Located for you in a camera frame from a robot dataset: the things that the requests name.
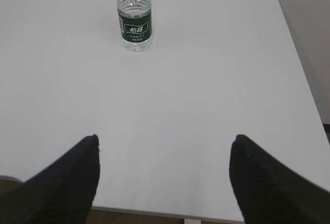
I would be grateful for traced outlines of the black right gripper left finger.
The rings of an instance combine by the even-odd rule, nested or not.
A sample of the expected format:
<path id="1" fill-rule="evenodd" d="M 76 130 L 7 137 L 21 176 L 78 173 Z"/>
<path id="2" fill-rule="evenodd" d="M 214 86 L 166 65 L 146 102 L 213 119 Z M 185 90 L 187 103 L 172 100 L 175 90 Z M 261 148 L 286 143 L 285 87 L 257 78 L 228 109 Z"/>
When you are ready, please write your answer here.
<path id="1" fill-rule="evenodd" d="M 97 135 L 1 195 L 1 223 L 85 223 L 100 179 Z"/>

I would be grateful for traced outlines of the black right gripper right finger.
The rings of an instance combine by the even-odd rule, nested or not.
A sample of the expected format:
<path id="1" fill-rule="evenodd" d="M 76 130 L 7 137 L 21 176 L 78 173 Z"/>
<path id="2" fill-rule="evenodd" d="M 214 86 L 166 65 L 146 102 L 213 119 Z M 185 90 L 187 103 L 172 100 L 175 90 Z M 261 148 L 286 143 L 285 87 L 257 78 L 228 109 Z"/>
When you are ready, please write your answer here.
<path id="1" fill-rule="evenodd" d="M 229 178 L 245 223 L 329 223 L 329 192 L 246 135 L 232 143 Z"/>

